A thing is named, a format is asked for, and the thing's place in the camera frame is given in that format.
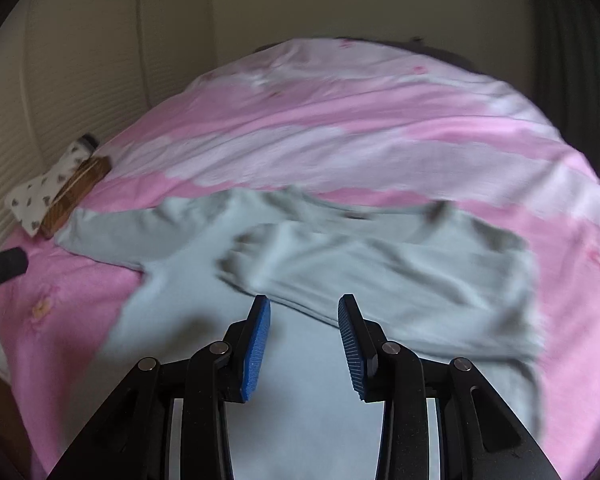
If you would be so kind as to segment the green curtain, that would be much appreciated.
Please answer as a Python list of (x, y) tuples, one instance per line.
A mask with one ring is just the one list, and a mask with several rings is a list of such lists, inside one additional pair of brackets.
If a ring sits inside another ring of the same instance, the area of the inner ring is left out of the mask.
[(600, 0), (532, 0), (535, 103), (600, 177)]

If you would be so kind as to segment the light blue long-sleeve shirt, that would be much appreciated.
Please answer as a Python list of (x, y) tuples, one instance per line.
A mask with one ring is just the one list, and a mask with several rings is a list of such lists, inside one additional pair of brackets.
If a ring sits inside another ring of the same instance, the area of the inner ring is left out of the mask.
[(527, 243), (448, 202), (408, 208), (343, 206), (298, 188), (234, 188), (122, 212), (76, 210), (57, 244), (111, 277), (130, 270), (126, 297), (84, 376), (65, 434), (75, 437), (143, 356), (191, 356), (248, 311), (272, 302), (256, 397), (230, 409), (242, 479), (366, 479), (375, 471), (379, 408), (355, 400), (337, 304), (419, 356), (474, 362), (532, 434), (542, 427), (535, 305)]

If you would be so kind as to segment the brown striped folded garment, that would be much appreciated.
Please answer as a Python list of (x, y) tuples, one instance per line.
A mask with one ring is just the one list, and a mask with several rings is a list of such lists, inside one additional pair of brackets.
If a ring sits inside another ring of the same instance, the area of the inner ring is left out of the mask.
[(38, 230), (42, 237), (46, 240), (52, 238), (65, 225), (70, 214), (87, 194), (109, 174), (110, 170), (111, 162), (107, 156), (91, 157), (82, 162), (50, 203), (50, 208)]

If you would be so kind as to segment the pink floral duvet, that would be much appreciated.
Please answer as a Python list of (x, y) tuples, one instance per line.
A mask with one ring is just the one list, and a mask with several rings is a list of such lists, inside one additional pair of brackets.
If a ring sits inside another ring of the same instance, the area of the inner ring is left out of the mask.
[[(80, 211), (295, 186), (337, 205), (449, 200), (521, 236), (539, 269), (542, 448), (565, 479), (600, 460), (600, 180), (505, 82), (369, 42), (291, 40), (199, 77), (102, 154), (111, 171)], [(0, 341), (42, 471), (136, 359), (181, 359), (249, 304), (201, 261), (183, 307), (134, 309), (137, 272), (22, 231), (9, 244), (29, 267), (0, 286)]]

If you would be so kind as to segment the dark grey headboard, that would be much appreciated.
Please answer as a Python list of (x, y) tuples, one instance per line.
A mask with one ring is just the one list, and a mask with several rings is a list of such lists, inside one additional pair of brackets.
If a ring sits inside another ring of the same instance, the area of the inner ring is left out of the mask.
[(406, 73), (443, 70), (453, 66), (480, 74), (477, 66), (460, 54), (428, 46), (420, 38), (407, 41), (373, 40), (353, 37), (294, 38), (265, 44), (253, 51), (274, 61), (306, 66), (328, 66), (338, 70), (370, 70), (377, 73)]

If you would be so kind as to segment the white wardrobe doors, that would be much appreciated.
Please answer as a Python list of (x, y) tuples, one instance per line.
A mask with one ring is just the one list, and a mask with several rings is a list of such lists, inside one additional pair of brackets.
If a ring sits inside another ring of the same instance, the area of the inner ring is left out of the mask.
[(210, 0), (19, 0), (0, 28), (4, 199), (76, 138), (106, 141), (215, 62)]

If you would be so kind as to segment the white patterned folded garment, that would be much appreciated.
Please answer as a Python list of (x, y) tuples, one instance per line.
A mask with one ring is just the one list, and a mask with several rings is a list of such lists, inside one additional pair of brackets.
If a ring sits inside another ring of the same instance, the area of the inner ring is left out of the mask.
[(80, 136), (44, 174), (17, 185), (6, 195), (6, 208), (30, 237), (38, 234), (53, 199), (97, 147), (98, 141), (91, 133)]

